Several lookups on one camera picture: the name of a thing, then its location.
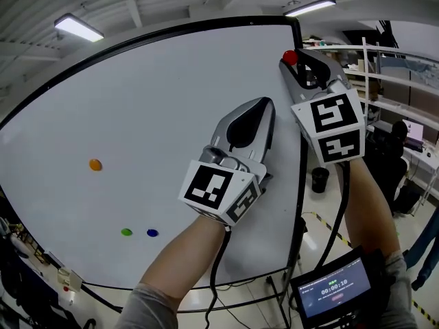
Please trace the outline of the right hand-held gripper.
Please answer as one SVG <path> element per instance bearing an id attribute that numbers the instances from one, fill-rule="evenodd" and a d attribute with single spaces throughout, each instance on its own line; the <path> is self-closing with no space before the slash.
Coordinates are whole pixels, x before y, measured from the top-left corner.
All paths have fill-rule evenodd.
<path id="1" fill-rule="evenodd" d="M 284 59 L 279 69 L 294 104 L 299 128 L 319 165 L 361 158 L 365 152 L 365 120 L 357 90 L 344 81 L 340 63 L 311 49 L 296 49 L 299 63 L 308 66 L 316 84 L 307 84 Z"/>

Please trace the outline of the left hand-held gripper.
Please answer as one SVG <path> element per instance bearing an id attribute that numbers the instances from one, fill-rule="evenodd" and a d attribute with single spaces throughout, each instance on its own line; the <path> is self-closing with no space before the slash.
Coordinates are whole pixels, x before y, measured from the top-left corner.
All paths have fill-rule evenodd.
<path id="1" fill-rule="evenodd" d="M 178 199 L 204 217 L 237 225 L 272 179 L 267 167 L 255 160 L 263 160 L 271 148 L 275 118 L 269 97 L 248 101 L 223 117 L 213 146 L 190 162 Z"/>

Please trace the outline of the person's right forearm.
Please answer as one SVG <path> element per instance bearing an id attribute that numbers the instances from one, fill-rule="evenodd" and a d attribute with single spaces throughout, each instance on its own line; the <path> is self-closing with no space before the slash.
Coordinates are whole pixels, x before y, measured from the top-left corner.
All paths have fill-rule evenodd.
<path id="1" fill-rule="evenodd" d="M 390 207 L 363 159 L 350 161 L 349 178 L 344 220 L 351 245 L 366 253 L 379 249 L 386 258 L 400 252 Z"/>

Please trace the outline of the person's left forearm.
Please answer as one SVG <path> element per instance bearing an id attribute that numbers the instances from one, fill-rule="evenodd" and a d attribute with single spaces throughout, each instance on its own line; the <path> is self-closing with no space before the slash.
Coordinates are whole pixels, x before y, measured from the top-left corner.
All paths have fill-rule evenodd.
<path id="1" fill-rule="evenodd" d="M 174 238 L 156 257 L 141 278 L 141 283 L 162 293 L 173 310 L 205 274 L 217 255 L 226 228 L 199 216 Z"/>

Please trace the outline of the white shelf rack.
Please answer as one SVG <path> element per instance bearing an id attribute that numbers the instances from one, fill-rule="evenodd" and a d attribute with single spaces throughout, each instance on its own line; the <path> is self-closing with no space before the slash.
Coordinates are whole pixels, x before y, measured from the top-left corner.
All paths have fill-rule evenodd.
<path id="1" fill-rule="evenodd" d="M 310 38 L 304 45 L 341 64 L 357 89 L 370 132 L 375 127 L 390 131 L 404 119 L 424 126 L 423 141 L 408 142 L 404 149 L 410 180 L 422 189 L 414 210 L 429 197 L 439 200 L 439 55 L 365 40 L 334 45 Z"/>

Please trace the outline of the ceiling light panel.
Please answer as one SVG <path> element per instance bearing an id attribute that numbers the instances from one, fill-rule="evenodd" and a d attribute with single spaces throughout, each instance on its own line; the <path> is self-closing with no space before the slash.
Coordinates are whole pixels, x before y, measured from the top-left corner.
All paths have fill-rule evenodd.
<path id="1" fill-rule="evenodd" d="M 290 11 L 285 12 L 283 15 L 288 17 L 297 17 L 302 14 L 306 14 L 309 12 L 313 12 L 316 10 L 321 10 L 323 8 L 331 7 L 333 5 L 336 5 L 336 0 L 319 0 L 312 3 L 308 3 L 302 7 L 294 8 Z"/>
<path id="2" fill-rule="evenodd" d="M 104 39 L 104 35 L 71 13 L 67 13 L 54 21 L 54 27 L 58 30 L 73 34 L 90 42 Z"/>

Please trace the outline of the black trash bin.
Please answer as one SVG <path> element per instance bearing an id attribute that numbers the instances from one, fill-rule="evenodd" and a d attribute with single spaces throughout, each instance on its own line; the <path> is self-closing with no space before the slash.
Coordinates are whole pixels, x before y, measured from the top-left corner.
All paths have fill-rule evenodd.
<path id="1" fill-rule="evenodd" d="M 323 167 L 316 167 L 311 172 L 311 189 L 314 193 L 325 192 L 329 179 L 329 170 Z"/>

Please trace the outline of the black-framed whiteboard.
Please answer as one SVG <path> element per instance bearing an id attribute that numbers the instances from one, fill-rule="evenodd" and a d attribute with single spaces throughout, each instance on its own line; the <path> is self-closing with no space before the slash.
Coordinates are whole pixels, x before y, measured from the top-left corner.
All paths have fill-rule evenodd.
<path id="1" fill-rule="evenodd" d="M 269 97 L 276 109 L 265 159 L 272 179 L 233 228 L 217 282 L 280 271 L 303 199 L 307 151 L 278 63 L 300 41 L 293 19 L 227 18 L 88 57 L 0 122 L 0 187 L 37 243 L 65 267 L 88 284 L 131 289 L 196 218 L 178 195 L 220 119 Z M 94 158 L 101 171 L 89 167 Z"/>

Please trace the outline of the bright computer screen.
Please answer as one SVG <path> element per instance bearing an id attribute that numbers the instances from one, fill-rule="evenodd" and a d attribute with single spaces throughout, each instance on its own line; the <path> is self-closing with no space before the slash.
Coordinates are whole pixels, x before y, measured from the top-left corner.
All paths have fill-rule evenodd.
<path id="1" fill-rule="evenodd" d="M 424 126 L 408 120 L 403 120 L 407 127 L 407 142 L 419 142 L 423 141 Z"/>

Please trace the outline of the yellow black floor tape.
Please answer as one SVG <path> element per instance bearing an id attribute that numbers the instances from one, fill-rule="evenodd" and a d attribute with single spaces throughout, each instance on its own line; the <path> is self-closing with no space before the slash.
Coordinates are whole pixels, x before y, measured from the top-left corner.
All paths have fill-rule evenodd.
<path id="1" fill-rule="evenodd" d="M 312 214 L 320 223 L 322 223 L 329 231 L 333 231 L 333 226 L 328 223 L 325 219 L 323 219 L 318 213 L 316 212 L 309 212 L 309 214 Z M 339 232 L 336 233 L 336 237 L 341 240 L 346 246 L 353 248 L 351 245 L 351 242 L 346 239 L 342 234 Z M 434 329 L 439 329 L 439 320 L 435 320 L 418 302 L 415 300 L 412 300 L 412 306 L 422 314 L 422 316 L 434 327 Z"/>

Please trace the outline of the small black monitor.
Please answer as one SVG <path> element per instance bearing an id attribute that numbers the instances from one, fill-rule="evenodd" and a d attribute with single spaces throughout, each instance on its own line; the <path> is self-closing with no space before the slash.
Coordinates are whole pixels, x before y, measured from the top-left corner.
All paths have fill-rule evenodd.
<path id="1" fill-rule="evenodd" d="M 290 281 L 303 329 L 369 329 L 387 307 L 391 277 L 381 250 L 352 249 Z"/>

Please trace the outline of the person's grey shirt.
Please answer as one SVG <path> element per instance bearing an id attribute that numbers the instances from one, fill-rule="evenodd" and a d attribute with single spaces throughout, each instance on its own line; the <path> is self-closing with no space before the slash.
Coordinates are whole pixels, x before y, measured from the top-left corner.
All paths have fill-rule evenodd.
<path id="1" fill-rule="evenodd" d="M 418 329 L 412 314 L 412 288 L 402 252 L 385 260 L 387 276 L 394 279 L 390 286 L 387 308 L 371 329 Z M 170 301 L 148 285 L 138 285 L 130 294 L 114 329 L 178 329 Z"/>

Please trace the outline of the black whiteboard eraser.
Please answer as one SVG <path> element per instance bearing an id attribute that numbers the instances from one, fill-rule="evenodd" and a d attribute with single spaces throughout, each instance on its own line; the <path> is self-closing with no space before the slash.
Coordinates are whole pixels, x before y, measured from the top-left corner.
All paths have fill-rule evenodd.
<path id="1" fill-rule="evenodd" d="M 51 252 L 45 252 L 44 255 L 49 263 L 53 265 L 56 269 L 64 267 L 63 263 L 59 261 Z"/>

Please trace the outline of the white box on whiteboard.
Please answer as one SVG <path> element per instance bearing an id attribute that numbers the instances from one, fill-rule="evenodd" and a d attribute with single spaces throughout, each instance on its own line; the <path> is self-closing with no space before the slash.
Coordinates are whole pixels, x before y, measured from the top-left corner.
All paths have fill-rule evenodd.
<path id="1" fill-rule="evenodd" d="M 57 281 L 72 292 L 80 292 L 83 279 L 71 269 L 61 267 L 57 270 Z"/>

